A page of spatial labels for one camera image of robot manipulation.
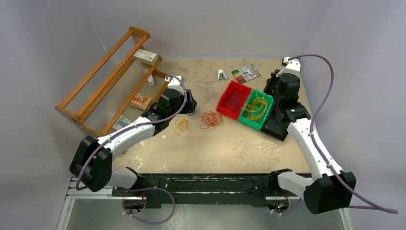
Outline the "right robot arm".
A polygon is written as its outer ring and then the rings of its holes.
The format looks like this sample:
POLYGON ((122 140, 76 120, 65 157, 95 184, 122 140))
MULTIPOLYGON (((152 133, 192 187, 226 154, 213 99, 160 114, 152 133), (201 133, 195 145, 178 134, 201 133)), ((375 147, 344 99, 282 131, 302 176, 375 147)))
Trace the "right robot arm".
POLYGON ((300 79, 291 73, 271 73, 264 93, 274 102, 261 130, 284 141, 293 137, 304 156, 311 177, 306 178, 290 169, 271 172, 269 189, 275 195, 292 192, 304 201, 312 214, 347 208, 352 199, 350 189, 356 185, 352 172, 344 172, 332 159, 324 145, 315 145, 318 133, 311 127, 311 116, 299 99, 300 79))

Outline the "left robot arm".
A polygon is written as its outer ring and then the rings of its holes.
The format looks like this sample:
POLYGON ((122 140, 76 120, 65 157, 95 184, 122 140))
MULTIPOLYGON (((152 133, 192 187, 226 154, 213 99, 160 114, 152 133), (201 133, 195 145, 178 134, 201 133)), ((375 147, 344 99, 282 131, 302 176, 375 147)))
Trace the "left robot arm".
POLYGON ((82 189, 79 184, 92 192, 113 186, 124 188, 131 196, 139 195, 143 189, 143 183, 138 180, 141 175, 130 167, 114 169, 114 159, 136 143, 166 129, 176 115, 194 114, 196 105, 191 90, 180 93, 166 89, 158 102, 131 124, 104 137, 82 139, 69 167, 78 179, 77 190, 82 189))

